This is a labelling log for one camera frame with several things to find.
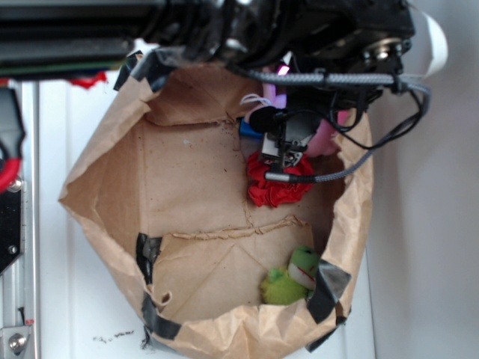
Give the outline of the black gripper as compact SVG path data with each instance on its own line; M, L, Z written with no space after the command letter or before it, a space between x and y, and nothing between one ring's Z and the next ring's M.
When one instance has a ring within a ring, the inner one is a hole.
M349 109L400 89L414 33L405 1L225 1L224 66Z

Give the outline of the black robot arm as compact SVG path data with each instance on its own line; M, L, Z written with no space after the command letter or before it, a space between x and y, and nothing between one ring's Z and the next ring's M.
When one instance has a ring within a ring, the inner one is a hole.
M347 109L413 91L414 33L404 1L3 1L1 76L96 73L141 39L170 68L213 62Z

